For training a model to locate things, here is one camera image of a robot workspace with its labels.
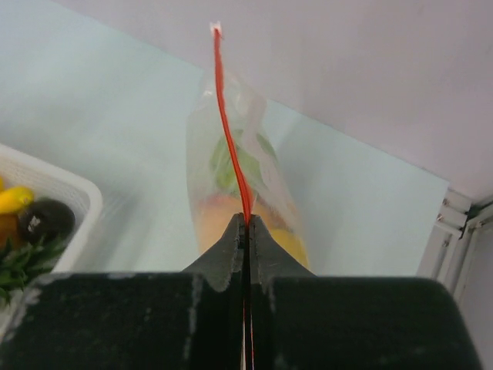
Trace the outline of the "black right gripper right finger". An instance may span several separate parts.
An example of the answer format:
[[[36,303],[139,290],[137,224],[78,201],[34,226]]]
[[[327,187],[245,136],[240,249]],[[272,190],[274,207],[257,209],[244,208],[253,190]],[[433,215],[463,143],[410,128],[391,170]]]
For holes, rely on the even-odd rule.
[[[273,239],[258,215],[250,218],[248,251],[250,349],[247,362],[251,369],[272,369],[277,353],[275,330],[278,319],[274,284],[281,278],[313,278],[315,274]]]

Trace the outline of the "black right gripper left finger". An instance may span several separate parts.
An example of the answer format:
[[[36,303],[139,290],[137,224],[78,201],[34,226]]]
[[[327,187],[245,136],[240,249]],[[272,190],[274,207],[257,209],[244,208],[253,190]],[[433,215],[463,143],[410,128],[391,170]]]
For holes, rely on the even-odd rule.
[[[184,358],[191,369],[243,368],[245,225],[235,214],[220,239],[183,271],[192,275]]]

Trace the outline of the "orange toy fruit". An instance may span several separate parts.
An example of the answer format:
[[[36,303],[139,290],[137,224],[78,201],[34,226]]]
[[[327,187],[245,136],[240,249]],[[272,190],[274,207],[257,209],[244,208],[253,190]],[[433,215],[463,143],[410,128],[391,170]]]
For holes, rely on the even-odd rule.
[[[237,197],[219,194],[201,200],[193,211],[199,252],[203,254],[213,246],[223,236],[233,215],[242,212],[242,202]],[[262,218],[269,230],[283,225],[280,216],[260,199],[254,201],[253,213]]]

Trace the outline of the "green toy bell pepper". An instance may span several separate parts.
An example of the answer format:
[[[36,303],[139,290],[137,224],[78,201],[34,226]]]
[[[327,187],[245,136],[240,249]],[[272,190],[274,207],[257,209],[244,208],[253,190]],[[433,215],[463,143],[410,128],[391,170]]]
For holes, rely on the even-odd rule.
[[[253,192],[256,192],[256,189],[263,185],[260,172],[260,162],[239,145],[242,134],[242,129],[235,129],[233,131],[236,154],[238,156],[243,175],[250,185],[250,189]],[[220,191],[224,193],[233,193],[235,195],[240,194],[236,174],[230,158],[230,151],[224,136],[219,138],[216,143],[213,154],[210,157],[209,167],[216,187]]]

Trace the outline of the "clear zip bag red zipper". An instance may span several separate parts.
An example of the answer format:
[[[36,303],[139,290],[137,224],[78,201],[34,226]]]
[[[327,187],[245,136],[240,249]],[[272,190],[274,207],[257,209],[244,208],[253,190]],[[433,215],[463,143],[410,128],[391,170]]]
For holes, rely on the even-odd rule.
[[[280,229],[296,234],[304,243],[297,207],[285,184],[276,152],[263,129],[266,100],[224,65],[222,55],[223,30],[220,23],[210,26],[213,43],[213,69],[203,81],[203,90],[186,123],[186,182],[190,212],[207,197],[225,194],[240,198],[245,225],[243,260],[243,368],[250,349],[250,306],[247,285],[248,226],[253,215],[253,203],[260,202],[274,210],[282,219]],[[236,154],[234,130],[243,130],[239,145],[260,162],[263,185],[250,189]],[[209,162],[217,141],[226,138],[240,194],[224,193],[214,182]],[[272,369],[300,369],[304,366],[303,316],[300,312],[300,288],[311,277],[281,278],[274,284],[277,295],[278,319],[275,330],[276,356]]]

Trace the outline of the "yellow toy mango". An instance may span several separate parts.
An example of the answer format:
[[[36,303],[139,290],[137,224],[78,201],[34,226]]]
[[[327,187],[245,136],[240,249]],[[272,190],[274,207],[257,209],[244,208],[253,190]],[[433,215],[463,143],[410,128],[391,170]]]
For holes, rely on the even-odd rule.
[[[310,268],[304,243],[296,234],[275,228],[270,230],[270,235],[298,263],[306,269]]]

